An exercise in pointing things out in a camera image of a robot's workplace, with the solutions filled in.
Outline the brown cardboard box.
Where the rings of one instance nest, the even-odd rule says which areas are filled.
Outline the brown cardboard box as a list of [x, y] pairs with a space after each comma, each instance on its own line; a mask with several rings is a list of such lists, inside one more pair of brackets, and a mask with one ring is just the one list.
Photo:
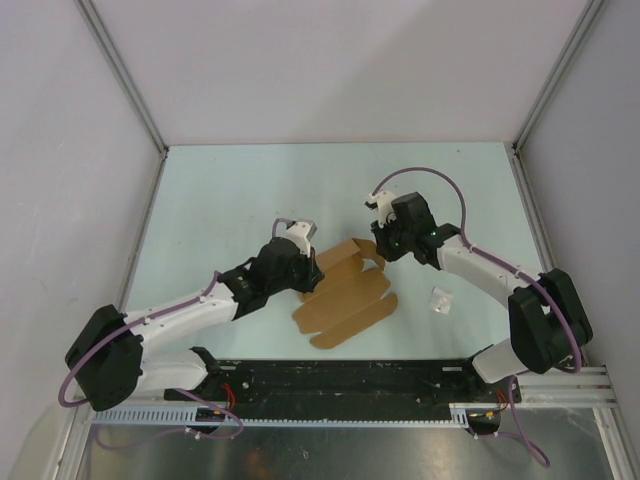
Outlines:
[[314, 348], [334, 349], [396, 311], [398, 297], [373, 241], [348, 239], [317, 255], [316, 262], [324, 279], [299, 296], [301, 306], [292, 314]]

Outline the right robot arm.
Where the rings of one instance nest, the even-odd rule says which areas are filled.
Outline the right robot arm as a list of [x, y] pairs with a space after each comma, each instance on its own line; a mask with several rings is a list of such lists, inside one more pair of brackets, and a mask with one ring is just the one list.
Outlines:
[[380, 191], [368, 197], [366, 206], [377, 212], [371, 231], [376, 252], [385, 260], [412, 254], [418, 263], [462, 278], [507, 309], [509, 338], [473, 356], [472, 369], [461, 376], [469, 399], [486, 400], [498, 381], [511, 375], [557, 368], [592, 340], [592, 327], [565, 271], [526, 271], [481, 253], [464, 242], [460, 228], [438, 226], [417, 192], [397, 197]]

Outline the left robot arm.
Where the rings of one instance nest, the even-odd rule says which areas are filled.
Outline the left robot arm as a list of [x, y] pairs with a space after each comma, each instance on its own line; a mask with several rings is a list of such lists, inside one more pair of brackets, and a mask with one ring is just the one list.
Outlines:
[[96, 412], [153, 390], [210, 399], [221, 387], [212, 355], [203, 347], [175, 357], [162, 357], [161, 350], [204, 328], [250, 315], [282, 291], [311, 293], [323, 278], [308, 242], [275, 237], [256, 256], [216, 274], [206, 288], [177, 304], [131, 314], [112, 304], [97, 309], [65, 356], [65, 380], [77, 382]]

